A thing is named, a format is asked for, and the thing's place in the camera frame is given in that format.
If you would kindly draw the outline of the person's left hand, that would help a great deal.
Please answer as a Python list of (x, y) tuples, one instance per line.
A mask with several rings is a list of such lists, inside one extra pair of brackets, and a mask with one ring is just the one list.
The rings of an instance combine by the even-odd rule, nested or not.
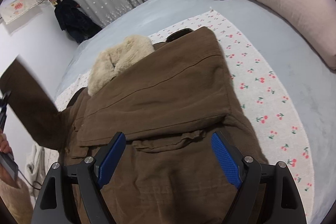
[(13, 151), (9, 145), (6, 135), (1, 130), (1, 180), (7, 185), (18, 189), (19, 185), (17, 179), (12, 176), (13, 171), (9, 169), (9, 155), (13, 154)]

